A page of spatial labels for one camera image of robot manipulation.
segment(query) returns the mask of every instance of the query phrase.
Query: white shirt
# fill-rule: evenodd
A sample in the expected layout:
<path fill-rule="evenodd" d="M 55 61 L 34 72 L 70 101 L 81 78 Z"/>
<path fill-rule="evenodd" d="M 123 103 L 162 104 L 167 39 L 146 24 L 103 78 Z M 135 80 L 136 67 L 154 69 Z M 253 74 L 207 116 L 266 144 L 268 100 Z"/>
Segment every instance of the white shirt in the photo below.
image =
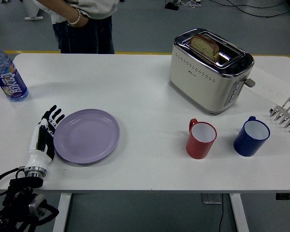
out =
<path fill-rule="evenodd" d="M 33 0 L 33 2 L 51 16 L 53 24 L 66 21 L 66 18 L 49 10 L 37 0 Z M 89 18 L 104 19 L 117 11 L 119 0 L 65 0 L 65 2 L 69 3 L 72 7 L 80 9 L 82 14 L 87 15 Z"/>

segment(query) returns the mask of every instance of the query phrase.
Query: jeans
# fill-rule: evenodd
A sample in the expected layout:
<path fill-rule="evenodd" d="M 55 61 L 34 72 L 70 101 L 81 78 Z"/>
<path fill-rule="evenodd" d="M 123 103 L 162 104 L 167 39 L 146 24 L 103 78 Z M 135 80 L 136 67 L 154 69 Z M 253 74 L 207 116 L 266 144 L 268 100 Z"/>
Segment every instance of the jeans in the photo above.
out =
<path fill-rule="evenodd" d="M 68 21 L 53 24 L 61 53 L 114 54 L 112 17 L 89 19 L 81 28 L 68 25 Z"/>

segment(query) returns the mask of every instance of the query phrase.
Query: gray floor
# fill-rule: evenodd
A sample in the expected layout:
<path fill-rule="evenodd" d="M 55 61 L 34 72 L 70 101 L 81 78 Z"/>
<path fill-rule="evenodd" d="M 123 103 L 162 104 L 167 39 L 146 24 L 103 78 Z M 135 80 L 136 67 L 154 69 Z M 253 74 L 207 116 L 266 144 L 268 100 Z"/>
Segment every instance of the gray floor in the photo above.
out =
<path fill-rule="evenodd" d="M 216 0 L 228 4 L 226 0 Z M 236 4 L 272 6 L 283 0 L 233 0 Z M 178 11 L 164 9 L 163 0 L 125 0 L 113 16 L 113 38 L 117 52 L 172 52 L 173 39 L 193 28 L 208 29 L 253 55 L 290 56 L 290 13 L 256 17 L 234 7 L 202 0 L 202 7 L 181 5 Z M 287 4 L 267 9 L 241 7 L 254 15 L 270 16 L 290 11 Z M 0 48 L 5 51 L 58 51 L 49 16 L 25 21 L 27 12 L 19 0 L 0 4 Z M 11 58 L 16 54 L 9 53 Z M 58 205 L 60 195 L 47 193 Z M 242 194 L 251 232 L 290 232 L 290 201 L 276 201 L 274 193 Z M 0 197 L 0 210 L 3 197 Z M 224 198 L 222 231 L 236 231 L 231 203 Z M 66 232 L 113 231 L 215 231 L 221 205 L 205 205 L 193 192 L 98 191 L 75 194 Z M 53 222 L 36 231 L 52 231 Z"/>

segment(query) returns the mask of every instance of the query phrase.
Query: blue mug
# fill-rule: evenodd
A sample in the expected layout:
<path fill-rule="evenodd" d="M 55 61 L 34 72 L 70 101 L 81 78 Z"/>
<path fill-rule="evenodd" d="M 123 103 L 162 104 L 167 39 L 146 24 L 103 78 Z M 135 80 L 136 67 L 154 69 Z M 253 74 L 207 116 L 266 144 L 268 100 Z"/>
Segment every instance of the blue mug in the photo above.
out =
<path fill-rule="evenodd" d="M 234 149 L 242 156 L 253 156 L 270 134 L 267 125 L 250 116 L 234 141 Z"/>

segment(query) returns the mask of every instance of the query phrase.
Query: plate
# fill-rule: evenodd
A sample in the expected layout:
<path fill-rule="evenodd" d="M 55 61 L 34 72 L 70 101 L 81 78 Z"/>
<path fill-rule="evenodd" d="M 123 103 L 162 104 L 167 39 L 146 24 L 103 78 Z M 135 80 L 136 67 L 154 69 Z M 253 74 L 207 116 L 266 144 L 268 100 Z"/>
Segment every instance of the plate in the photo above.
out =
<path fill-rule="evenodd" d="M 110 154 L 120 135 L 116 119 L 108 112 L 85 109 L 65 117 L 57 126 L 54 146 L 67 161 L 96 162 Z"/>

